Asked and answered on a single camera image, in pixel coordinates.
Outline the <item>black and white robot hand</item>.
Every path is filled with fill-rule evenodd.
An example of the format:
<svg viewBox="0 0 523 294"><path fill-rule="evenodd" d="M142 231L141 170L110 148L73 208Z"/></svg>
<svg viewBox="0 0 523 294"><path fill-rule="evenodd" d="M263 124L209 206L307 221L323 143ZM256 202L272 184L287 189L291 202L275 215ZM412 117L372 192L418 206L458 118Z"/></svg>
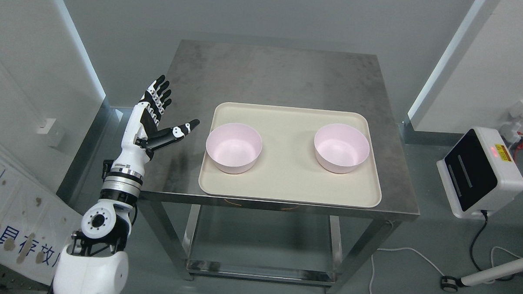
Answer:
<svg viewBox="0 0 523 294"><path fill-rule="evenodd" d="M159 130L167 107L172 103L170 82L159 76L146 89L133 107L121 140L121 154L113 161L112 168L129 170L144 176L144 166L156 150L174 144L188 136L199 124L193 119L181 125Z"/></svg>

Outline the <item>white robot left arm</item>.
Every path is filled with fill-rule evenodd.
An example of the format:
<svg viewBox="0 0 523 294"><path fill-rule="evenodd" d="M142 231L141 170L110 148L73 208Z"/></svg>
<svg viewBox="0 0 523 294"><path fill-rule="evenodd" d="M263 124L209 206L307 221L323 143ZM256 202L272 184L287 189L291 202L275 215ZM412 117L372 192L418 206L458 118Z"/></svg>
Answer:
<svg viewBox="0 0 523 294"><path fill-rule="evenodd" d="M120 294L129 270L125 252L143 185L144 165L104 161L98 203L63 247L47 294Z"/></svg>

